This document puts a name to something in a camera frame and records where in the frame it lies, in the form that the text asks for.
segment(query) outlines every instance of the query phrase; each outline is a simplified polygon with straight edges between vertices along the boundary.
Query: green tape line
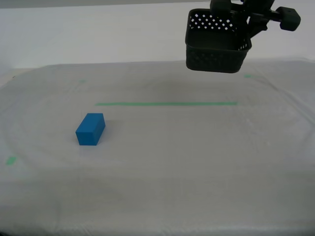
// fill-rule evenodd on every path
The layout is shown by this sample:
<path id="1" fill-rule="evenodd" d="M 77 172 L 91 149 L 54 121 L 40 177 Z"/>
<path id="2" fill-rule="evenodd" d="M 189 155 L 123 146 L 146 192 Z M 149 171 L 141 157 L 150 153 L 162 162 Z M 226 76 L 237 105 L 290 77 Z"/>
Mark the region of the green tape line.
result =
<path id="1" fill-rule="evenodd" d="M 236 106 L 237 102 L 105 102 L 96 106 Z"/>
<path id="2" fill-rule="evenodd" d="M 7 161 L 6 161 L 6 165 L 7 166 L 11 166 L 11 165 L 13 165 L 14 163 L 15 163 L 15 161 L 16 161 L 16 157 L 15 156 L 10 156 L 8 159 L 7 159 Z"/>

